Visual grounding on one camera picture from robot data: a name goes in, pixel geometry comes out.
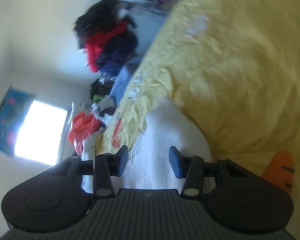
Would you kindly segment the yellow patterned bed quilt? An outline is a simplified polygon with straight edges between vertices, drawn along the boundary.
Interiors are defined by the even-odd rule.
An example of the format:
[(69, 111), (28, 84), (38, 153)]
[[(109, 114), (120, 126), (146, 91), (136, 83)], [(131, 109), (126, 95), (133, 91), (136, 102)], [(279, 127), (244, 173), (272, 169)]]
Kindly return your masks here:
[(300, 0), (181, 0), (147, 51), (101, 142), (133, 147), (145, 116), (169, 98), (215, 158), (261, 174), (288, 150), (300, 239)]

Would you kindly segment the red jacket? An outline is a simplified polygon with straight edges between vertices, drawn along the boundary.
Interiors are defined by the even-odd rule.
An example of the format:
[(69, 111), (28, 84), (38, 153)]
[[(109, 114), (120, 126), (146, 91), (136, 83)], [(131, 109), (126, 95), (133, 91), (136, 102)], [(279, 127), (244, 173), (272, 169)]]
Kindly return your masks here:
[(127, 25), (127, 21), (121, 21), (111, 31), (107, 33), (99, 31), (86, 40), (85, 48), (87, 51), (88, 66), (93, 73), (100, 70), (99, 66), (95, 63), (95, 60), (101, 54), (106, 43), (112, 37), (125, 33), (128, 30)]

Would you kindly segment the window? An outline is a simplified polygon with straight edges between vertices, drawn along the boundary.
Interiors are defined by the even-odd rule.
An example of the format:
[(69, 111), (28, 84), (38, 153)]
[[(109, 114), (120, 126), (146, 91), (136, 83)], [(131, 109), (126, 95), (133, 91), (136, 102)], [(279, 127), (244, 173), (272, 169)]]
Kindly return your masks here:
[(15, 143), (16, 157), (55, 165), (68, 111), (34, 100), (19, 129)]

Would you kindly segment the light blue knitted garment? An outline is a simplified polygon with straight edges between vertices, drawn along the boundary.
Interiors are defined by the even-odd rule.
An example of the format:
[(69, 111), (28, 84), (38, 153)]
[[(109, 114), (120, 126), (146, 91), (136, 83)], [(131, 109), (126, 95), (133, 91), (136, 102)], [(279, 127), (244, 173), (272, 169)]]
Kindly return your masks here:
[(109, 94), (109, 96), (114, 99), (116, 107), (120, 104), (125, 90), (141, 61), (142, 56), (138, 56), (129, 60), (122, 66), (118, 76), (116, 77), (116, 80)]

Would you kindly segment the black clothes on pile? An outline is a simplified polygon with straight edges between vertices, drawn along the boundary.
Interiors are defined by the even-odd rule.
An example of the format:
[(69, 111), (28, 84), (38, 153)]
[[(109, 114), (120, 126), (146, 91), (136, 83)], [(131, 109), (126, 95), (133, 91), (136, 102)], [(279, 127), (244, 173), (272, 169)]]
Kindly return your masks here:
[(99, 31), (107, 33), (120, 21), (126, 21), (135, 28), (136, 23), (128, 14), (133, 5), (133, 2), (122, 0), (101, 0), (91, 6), (74, 23), (78, 49), (84, 49), (87, 39), (95, 33)]

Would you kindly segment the white knitted sweater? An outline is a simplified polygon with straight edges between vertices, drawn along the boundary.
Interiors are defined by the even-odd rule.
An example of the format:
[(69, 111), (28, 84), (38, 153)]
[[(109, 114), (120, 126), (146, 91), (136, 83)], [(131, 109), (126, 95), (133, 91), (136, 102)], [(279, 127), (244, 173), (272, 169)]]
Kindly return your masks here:
[(175, 177), (169, 162), (172, 146), (184, 156), (199, 156), (212, 162), (212, 154), (205, 136), (170, 100), (146, 114), (146, 129), (133, 148), (124, 173), (112, 177), (114, 190), (143, 189), (181, 191), (184, 180)]

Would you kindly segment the blue floral wall poster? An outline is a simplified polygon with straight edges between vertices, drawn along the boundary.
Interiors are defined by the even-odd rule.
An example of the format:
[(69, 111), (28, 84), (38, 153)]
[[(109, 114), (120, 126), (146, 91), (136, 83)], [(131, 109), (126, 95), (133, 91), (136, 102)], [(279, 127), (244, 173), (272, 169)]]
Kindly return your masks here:
[(0, 104), (0, 151), (14, 156), (17, 136), (36, 96), (10, 87)]

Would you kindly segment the navy blue garment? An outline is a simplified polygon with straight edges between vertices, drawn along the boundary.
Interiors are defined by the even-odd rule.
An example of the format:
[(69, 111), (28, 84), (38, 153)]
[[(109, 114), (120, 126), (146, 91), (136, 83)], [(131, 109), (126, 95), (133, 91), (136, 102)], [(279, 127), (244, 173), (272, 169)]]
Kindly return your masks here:
[(123, 65), (136, 57), (138, 39), (133, 32), (113, 36), (104, 46), (95, 60), (101, 74), (118, 76)]

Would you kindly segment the grey garment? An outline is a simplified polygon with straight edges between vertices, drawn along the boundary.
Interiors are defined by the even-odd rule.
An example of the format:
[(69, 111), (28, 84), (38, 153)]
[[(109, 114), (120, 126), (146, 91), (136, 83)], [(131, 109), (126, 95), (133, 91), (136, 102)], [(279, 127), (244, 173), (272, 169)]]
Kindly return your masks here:
[(137, 55), (143, 55), (170, 14), (161, 10), (159, 3), (154, 1), (136, 3), (131, 7), (128, 14), (135, 24), (135, 28), (131, 30), (138, 40), (135, 52)]

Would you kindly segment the orange plastic bag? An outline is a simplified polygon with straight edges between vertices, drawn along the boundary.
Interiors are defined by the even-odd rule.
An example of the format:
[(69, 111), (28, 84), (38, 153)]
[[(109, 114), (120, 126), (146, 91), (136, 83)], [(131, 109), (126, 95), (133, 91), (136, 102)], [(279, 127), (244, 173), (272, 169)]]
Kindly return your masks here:
[(77, 155), (83, 152), (83, 140), (100, 129), (101, 121), (96, 119), (92, 113), (78, 113), (71, 119), (71, 127), (67, 136)]

